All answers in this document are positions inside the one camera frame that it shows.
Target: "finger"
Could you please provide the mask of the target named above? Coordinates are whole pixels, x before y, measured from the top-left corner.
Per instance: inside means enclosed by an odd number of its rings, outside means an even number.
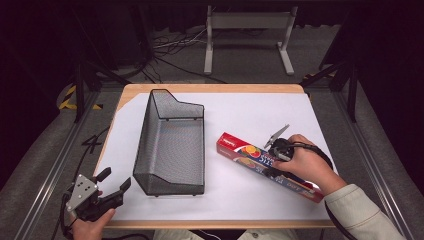
[[[290,172],[291,164],[290,162],[274,161],[272,163],[272,167],[285,172]]]
[[[115,209],[111,208],[107,212],[105,212],[105,214],[103,214],[96,221],[96,225],[98,225],[98,226],[100,226],[100,227],[103,228],[112,219],[113,215],[115,215]]]
[[[306,138],[301,134],[294,134],[291,137],[289,137],[289,142],[301,142],[304,141]]]

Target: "mesh basket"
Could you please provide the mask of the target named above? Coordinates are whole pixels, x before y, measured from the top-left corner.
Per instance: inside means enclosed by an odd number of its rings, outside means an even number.
[[[179,102],[166,89],[150,92],[133,176],[146,195],[204,193],[203,105]]]

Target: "forearm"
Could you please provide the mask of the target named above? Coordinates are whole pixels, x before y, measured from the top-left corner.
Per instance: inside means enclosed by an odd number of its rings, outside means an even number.
[[[357,239],[405,239],[380,208],[356,185],[325,197],[328,208]]]

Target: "white paper sheet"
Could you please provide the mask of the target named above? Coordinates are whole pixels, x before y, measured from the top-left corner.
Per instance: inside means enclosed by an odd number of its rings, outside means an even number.
[[[115,115],[97,171],[112,168],[99,184],[105,194],[128,177],[132,186],[113,220],[328,220],[323,201],[314,203],[216,152],[228,132],[258,147],[284,125],[281,137],[301,133],[330,158],[306,94],[175,93],[177,100],[205,106],[205,194],[146,196],[132,178],[148,93],[141,93]]]

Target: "white table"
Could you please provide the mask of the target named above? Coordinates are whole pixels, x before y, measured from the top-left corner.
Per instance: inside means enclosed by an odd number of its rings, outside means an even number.
[[[166,88],[179,101],[205,106],[205,194],[146,196],[132,178],[124,205],[108,227],[131,229],[247,229],[332,227],[323,201],[314,203],[216,152],[223,132],[262,147],[285,124],[281,137],[302,133],[330,158],[309,98],[298,85],[128,85],[118,103],[95,174],[105,194],[132,176],[148,95]]]

